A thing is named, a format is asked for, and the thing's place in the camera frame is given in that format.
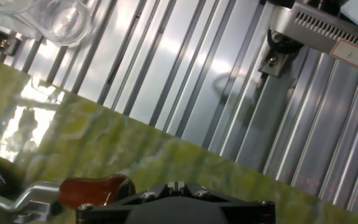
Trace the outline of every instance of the label sticker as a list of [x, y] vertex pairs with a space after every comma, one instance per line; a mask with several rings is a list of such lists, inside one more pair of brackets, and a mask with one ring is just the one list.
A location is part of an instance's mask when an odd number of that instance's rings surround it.
[[331, 51], [331, 55], [358, 67], [358, 46], [346, 40], [340, 40]]

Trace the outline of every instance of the green marble slab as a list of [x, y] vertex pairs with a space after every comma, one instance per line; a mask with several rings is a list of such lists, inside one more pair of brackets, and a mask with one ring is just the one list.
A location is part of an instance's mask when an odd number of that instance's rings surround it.
[[[0, 158], [23, 187], [120, 173], [138, 191], [183, 180], [247, 201], [271, 200], [277, 223], [358, 223], [354, 213], [2, 64]], [[51, 223], [75, 223], [74, 212]]]

